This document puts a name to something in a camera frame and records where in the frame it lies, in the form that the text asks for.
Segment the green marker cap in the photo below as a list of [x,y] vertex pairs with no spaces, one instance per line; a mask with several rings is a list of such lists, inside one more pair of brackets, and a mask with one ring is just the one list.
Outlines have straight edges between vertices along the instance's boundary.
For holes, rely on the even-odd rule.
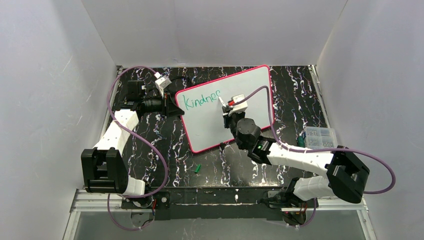
[[195,169],[194,173],[195,173],[195,174],[198,174],[198,173],[200,172],[200,170],[201,170],[201,167],[202,167],[202,165],[201,165],[201,164],[199,164],[199,165],[196,167],[196,169]]

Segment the pink framed whiteboard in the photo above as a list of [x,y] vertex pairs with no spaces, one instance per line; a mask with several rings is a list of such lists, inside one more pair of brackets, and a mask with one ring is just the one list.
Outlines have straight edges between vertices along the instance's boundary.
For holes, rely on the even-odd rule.
[[245,116],[261,129],[270,126],[268,106],[273,104],[270,68],[261,65],[200,85],[180,90],[175,95],[177,106],[184,111],[182,124],[190,150],[200,153],[234,139],[224,127],[223,107],[238,108],[239,95],[255,95],[241,104]]

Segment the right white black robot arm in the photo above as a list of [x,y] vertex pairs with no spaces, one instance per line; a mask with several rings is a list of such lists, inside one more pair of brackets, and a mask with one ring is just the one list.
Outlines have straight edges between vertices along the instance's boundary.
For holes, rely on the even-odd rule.
[[337,197],[359,204],[370,174],[369,168],[347,148],[313,152],[289,144],[279,145],[261,133],[261,128],[243,111],[223,107],[224,128],[229,129],[241,150],[257,164],[289,166],[315,173],[314,177],[295,177],[278,198],[284,204],[307,202],[314,198]]

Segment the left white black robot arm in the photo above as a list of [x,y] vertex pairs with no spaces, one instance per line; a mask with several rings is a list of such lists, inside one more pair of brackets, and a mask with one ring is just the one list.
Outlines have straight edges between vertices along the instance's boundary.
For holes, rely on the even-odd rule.
[[129,81],[126,99],[116,107],[114,120],[100,141],[93,148],[81,153],[85,189],[89,193],[119,194],[138,197],[145,195],[146,183],[131,177],[125,167],[122,154],[144,114],[159,113],[162,117],[181,116],[179,108],[167,90],[171,80],[162,76],[155,81],[158,96],[148,96],[140,80]]

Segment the white green whiteboard marker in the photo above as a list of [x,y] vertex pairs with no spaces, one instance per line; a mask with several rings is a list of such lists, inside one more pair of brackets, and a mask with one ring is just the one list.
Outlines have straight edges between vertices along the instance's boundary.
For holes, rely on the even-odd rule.
[[220,96],[218,97],[218,99],[219,99],[219,101],[220,101],[220,103],[222,104],[223,107],[227,106],[227,104],[224,102],[224,100]]

